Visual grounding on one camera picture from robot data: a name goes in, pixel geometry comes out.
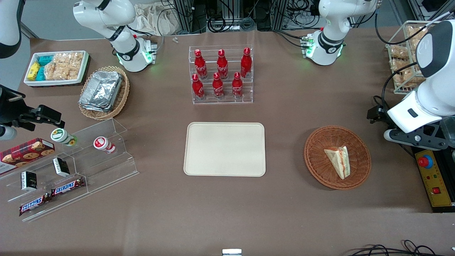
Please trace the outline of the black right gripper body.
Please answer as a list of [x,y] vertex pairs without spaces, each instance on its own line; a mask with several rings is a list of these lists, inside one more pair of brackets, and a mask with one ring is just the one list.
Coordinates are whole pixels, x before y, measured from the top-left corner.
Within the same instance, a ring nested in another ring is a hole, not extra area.
[[35,116],[24,101],[25,94],[0,86],[0,121],[7,126],[23,126],[35,120]]

